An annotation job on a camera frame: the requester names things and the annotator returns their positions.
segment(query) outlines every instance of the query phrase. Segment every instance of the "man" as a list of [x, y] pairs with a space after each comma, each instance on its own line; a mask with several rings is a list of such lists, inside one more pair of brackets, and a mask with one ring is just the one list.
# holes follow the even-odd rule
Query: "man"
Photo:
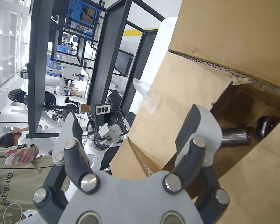
[[[59, 133], [61, 128], [49, 128], [42, 130], [42, 126], [38, 126], [37, 133]], [[34, 138], [28, 139], [26, 135], [29, 128], [14, 128], [10, 133], [0, 136], [0, 148], [9, 148], [18, 145], [35, 145], [39, 148], [40, 154], [47, 154], [54, 148], [57, 138]]]
[[[14, 160], [20, 156], [19, 162], [14, 166], [7, 166], [5, 160], [12, 153], [15, 154], [11, 163], [13, 164]], [[13, 146], [0, 150], [0, 223], [4, 223], [4, 210], [12, 203], [20, 204], [23, 211], [35, 209], [33, 195], [38, 188], [43, 186], [53, 166], [51, 156], [35, 158], [38, 153], [38, 148], [34, 146], [25, 146], [20, 149]], [[17, 205], [12, 205], [6, 210], [7, 224], [18, 222], [20, 217], [21, 209]]]

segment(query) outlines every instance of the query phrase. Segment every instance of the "black monitor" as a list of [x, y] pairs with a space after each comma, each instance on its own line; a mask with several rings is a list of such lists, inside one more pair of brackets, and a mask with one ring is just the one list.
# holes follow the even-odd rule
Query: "black monitor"
[[120, 49], [117, 55], [115, 69], [126, 77], [129, 73], [133, 57], [133, 54]]

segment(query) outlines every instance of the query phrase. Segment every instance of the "cardboard box on shelf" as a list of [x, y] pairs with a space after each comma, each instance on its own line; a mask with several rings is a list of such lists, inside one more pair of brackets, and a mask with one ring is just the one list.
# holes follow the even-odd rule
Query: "cardboard box on shelf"
[[94, 9], [92, 7], [88, 7], [87, 8], [87, 15], [93, 19], [93, 16], [94, 16]]
[[[221, 128], [280, 117], [280, 0], [183, 0], [169, 51], [150, 88], [162, 101], [153, 115], [141, 106], [115, 177], [170, 170], [193, 104]], [[218, 223], [280, 223], [280, 123], [256, 146], [220, 148], [213, 168], [230, 196]]]
[[82, 97], [81, 91], [74, 90], [71, 86], [68, 86], [68, 92], [71, 96]]
[[92, 24], [92, 18], [90, 18], [90, 16], [87, 15], [87, 14], [85, 14], [85, 16], [82, 15], [82, 21], [88, 22], [89, 24]]

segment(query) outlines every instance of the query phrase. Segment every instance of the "black metal frame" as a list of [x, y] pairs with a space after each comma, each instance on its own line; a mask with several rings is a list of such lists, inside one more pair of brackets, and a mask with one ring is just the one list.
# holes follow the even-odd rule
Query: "black metal frame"
[[107, 8], [93, 65], [87, 104], [107, 99], [115, 62], [132, 0], [119, 0]]
[[126, 88], [124, 90], [124, 95], [120, 103], [119, 111], [123, 117], [125, 117], [131, 107], [132, 101], [134, 99], [136, 89], [133, 85], [133, 79], [140, 79], [145, 68], [148, 56], [151, 52], [154, 40], [156, 38], [158, 30], [147, 30], [142, 34], [137, 53], [134, 59], [134, 63], [129, 74], [129, 78], [126, 83]]
[[[119, 51], [119, 46], [122, 40], [122, 36], [124, 33], [125, 25], [129, 25], [136, 30], [143, 33], [141, 42], [136, 54], [136, 59], [134, 60], [134, 64], [132, 66], [132, 71], [130, 77], [128, 79], [128, 86], [124, 92], [124, 98], [121, 104], [121, 112], [125, 114], [124, 110], [127, 109], [128, 103], [133, 98], [132, 94], [134, 90], [131, 88], [131, 83], [133, 80], [133, 76], [141, 76], [143, 72], [143, 62], [140, 64], [140, 61], [147, 61], [147, 57], [149, 55], [152, 43], [150, 45], [146, 44], [148, 41], [149, 33], [155, 33], [156, 31], [145, 31], [144, 29], [140, 28], [139, 26], [133, 24], [132, 22], [127, 20], [127, 16], [130, 11], [130, 7], [132, 2], [139, 5], [145, 11], [149, 12], [151, 15], [163, 21], [165, 18], [156, 12], [154, 9], [149, 7], [146, 3], [142, 0], [119, 0], [115, 4], [113, 4], [109, 8], [104, 8], [102, 5], [102, 1], [99, 1], [99, 4], [91, 1], [91, 0], [81, 0], [85, 3], [88, 3], [101, 11], [105, 12], [105, 18], [102, 25], [100, 40], [97, 46], [97, 53], [94, 61], [93, 69], [92, 67], [87, 67], [84, 62], [84, 51], [85, 43], [87, 40], [91, 40], [91, 43], [96, 42], [93, 38], [89, 39], [80, 34], [76, 34], [73, 32], [64, 31], [66, 33], [70, 33], [79, 37], [78, 49], [77, 52], [77, 59], [79, 64], [63, 62], [59, 60], [55, 60], [54, 56], [57, 53], [57, 43], [58, 43], [58, 35], [59, 35], [59, 28], [56, 28], [55, 33], [53, 34], [53, 48], [52, 48], [52, 61], [61, 62], [69, 65], [75, 66], [82, 66], [84, 68], [92, 69], [92, 79], [91, 85], [89, 90], [89, 95], [87, 98], [88, 104], [95, 104], [95, 103], [102, 103], [106, 101], [107, 93], [109, 90], [109, 86], [111, 83], [112, 75], [119, 75], [123, 76], [122, 74], [113, 73], [114, 66], [116, 62], [116, 58]], [[31, 36], [30, 36], [30, 50], [29, 50], [29, 85], [28, 85], [28, 102], [29, 102], [29, 110], [28, 110], [28, 117], [29, 117], [29, 134], [27, 138], [44, 138], [44, 137], [56, 137], [58, 134], [53, 133], [41, 133], [36, 134], [36, 129], [44, 108], [44, 92], [40, 91], [44, 89], [45, 83], [45, 71], [46, 71], [46, 61], [43, 59], [46, 58], [46, 50], [47, 50], [47, 42], [49, 38], [49, 27], [50, 27], [50, 17], [53, 9], [52, 0], [35, 0], [31, 18]], [[147, 56], [144, 57], [144, 51], [147, 51]]]

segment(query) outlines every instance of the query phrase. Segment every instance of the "robotic hand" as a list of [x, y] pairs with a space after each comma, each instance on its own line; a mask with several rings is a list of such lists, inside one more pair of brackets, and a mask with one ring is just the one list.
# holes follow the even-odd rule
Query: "robotic hand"
[[[184, 121], [175, 141], [177, 159], [171, 173], [159, 171], [130, 181], [104, 171], [94, 172], [81, 138], [82, 129], [71, 113], [53, 150], [55, 165], [44, 186], [33, 196], [38, 212], [48, 224], [211, 224], [229, 204], [229, 196], [220, 188], [210, 166], [222, 132], [203, 107], [193, 105]], [[78, 188], [69, 202], [61, 190], [66, 176]], [[194, 204], [185, 188], [197, 176], [203, 191]]]

